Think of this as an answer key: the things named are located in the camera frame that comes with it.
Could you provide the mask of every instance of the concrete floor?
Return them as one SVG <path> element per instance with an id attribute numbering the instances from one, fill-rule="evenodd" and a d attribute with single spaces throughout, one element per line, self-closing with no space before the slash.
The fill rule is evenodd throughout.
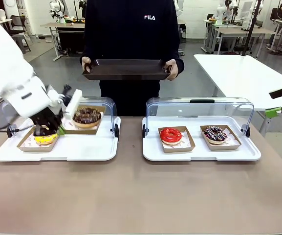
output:
<path id="1" fill-rule="evenodd" d="M 200 49 L 201 46 L 201 43 L 187 43 L 182 46 L 185 52 L 185 56 L 182 57 L 185 70 L 173 82 L 161 81 L 160 97 L 207 97 L 212 95 L 214 84 L 193 57 L 194 54 L 204 53 Z M 53 62 L 54 57 L 55 51 L 52 49 L 30 62 L 45 84 L 51 84 L 58 91 L 63 89 L 64 84 L 69 84 L 73 89 L 81 89 L 84 96 L 100 96 L 98 81 L 88 81 L 81 75 L 82 68 L 78 57 L 63 57 Z M 282 56 L 272 55 L 263 49 L 259 61 L 282 74 Z M 259 129 L 262 118 L 255 114 L 252 123 Z M 282 156 L 282 118 L 277 117 L 272 120 L 269 132 L 266 139 L 272 146 L 276 146 L 275 149 Z"/>

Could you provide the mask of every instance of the chocolate drizzled donut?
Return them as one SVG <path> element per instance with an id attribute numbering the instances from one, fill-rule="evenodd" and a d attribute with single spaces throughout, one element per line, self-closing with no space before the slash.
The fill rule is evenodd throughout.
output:
<path id="1" fill-rule="evenodd" d="M 227 135 L 220 127 L 209 126 L 204 130 L 204 134 L 207 138 L 213 141 L 225 141 Z"/>
<path id="2" fill-rule="evenodd" d="M 73 116 L 73 120 L 81 124 L 90 124 L 99 121 L 102 118 L 101 113 L 97 109 L 80 108 Z"/>

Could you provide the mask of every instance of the display case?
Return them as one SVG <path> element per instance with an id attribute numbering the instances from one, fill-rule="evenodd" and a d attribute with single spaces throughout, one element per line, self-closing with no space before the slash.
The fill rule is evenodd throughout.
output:
<path id="1" fill-rule="evenodd" d="M 107 161 L 117 152 L 119 141 L 120 118 L 117 117 L 114 102 L 105 97 L 84 97 L 81 106 L 103 107 L 102 119 L 95 134 L 60 135 L 55 146 L 49 152 L 21 151 L 18 144 L 31 130 L 32 120 L 27 119 L 19 131 L 7 139 L 0 147 L 0 162 L 12 161 Z"/>
<path id="2" fill-rule="evenodd" d="M 261 153 L 250 140 L 249 123 L 253 113 L 254 105 L 244 98 L 150 99 L 142 122 L 143 155 L 151 161 L 258 160 Z M 208 127 L 219 127 L 225 132 L 221 144 L 207 141 L 205 129 Z M 165 128 L 186 128 L 187 131 L 181 131 L 180 144 L 169 146 L 162 141 L 161 131 Z M 193 139 L 191 144 L 185 142 L 187 135 Z M 181 151 L 182 144 L 192 150 Z"/>

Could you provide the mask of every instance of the white wall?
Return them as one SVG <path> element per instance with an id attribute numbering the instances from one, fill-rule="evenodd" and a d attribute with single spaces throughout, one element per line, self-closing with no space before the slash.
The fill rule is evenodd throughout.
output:
<path id="1" fill-rule="evenodd" d="M 239 7 L 242 8 L 245 1 L 256 0 L 240 0 Z M 261 14 L 258 16 L 258 20 L 266 21 L 266 27 L 269 29 L 275 29 L 270 19 L 272 7 L 277 7 L 279 0 L 264 0 L 264 8 Z M 214 13 L 215 9 L 219 5 L 219 0 L 184 0 L 183 12 L 179 16 L 186 22 L 187 38 L 204 38 L 206 31 L 206 23 L 203 20 L 206 19 L 208 14 Z"/>
<path id="2" fill-rule="evenodd" d="M 31 24 L 31 29 L 34 32 L 34 34 L 50 35 L 48 28 L 41 27 L 41 25 L 49 22 L 55 22 L 57 19 L 57 18 L 53 19 L 49 13 L 50 1 L 54 1 L 54 0 L 22 0 L 27 10 L 28 18 Z M 67 8 L 69 10 L 69 14 L 75 16 L 76 13 L 74 9 L 73 0 L 65 0 L 65 1 L 67 4 Z M 78 1 L 76 1 L 78 17 L 81 18 L 82 11 L 79 10 L 78 5 L 79 3 Z"/>

